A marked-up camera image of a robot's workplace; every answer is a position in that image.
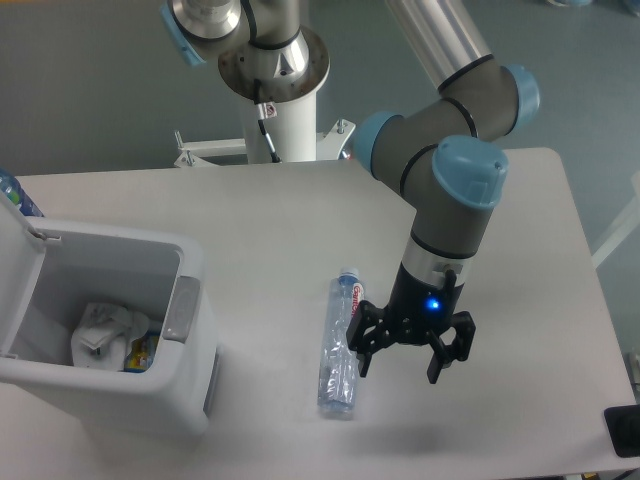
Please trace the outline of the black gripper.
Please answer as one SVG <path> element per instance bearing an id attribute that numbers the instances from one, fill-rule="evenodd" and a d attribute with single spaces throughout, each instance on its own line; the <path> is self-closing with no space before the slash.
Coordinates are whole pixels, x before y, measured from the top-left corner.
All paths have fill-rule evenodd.
<path id="1" fill-rule="evenodd" d="M 373 355 L 394 343 L 429 345 L 433 356 L 427 379 L 436 384 L 443 369 L 454 361 L 469 358 L 476 325 L 470 312 L 454 313 L 463 285 L 452 267 L 444 271 L 437 285 L 414 277 L 400 264 L 385 308 L 361 301 L 350 321 L 346 339 L 358 361 L 360 377 L 366 377 Z M 441 336 L 450 328 L 455 336 L 446 344 Z"/>

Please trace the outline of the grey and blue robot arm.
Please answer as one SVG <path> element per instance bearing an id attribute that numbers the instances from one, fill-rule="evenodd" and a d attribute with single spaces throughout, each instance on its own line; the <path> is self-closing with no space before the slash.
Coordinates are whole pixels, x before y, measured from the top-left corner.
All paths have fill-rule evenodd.
<path id="1" fill-rule="evenodd" d="M 389 9 L 439 93 L 405 117 L 379 112 L 359 125 L 352 152 L 376 180 L 416 212 L 386 306 L 361 302 L 346 340 L 361 375 L 395 344 L 432 349 L 436 382 L 467 360 L 475 324 L 456 303 L 509 163 L 497 138 L 528 124 L 540 105 L 533 75 L 498 64 L 458 1 L 392 1 Z M 284 115 L 327 78 L 322 40 L 301 22 L 296 1 L 166 1 L 161 18 L 186 63 L 218 64 L 248 103 L 244 123 L 252 163 L 316 158 L 315 120 Z"/>

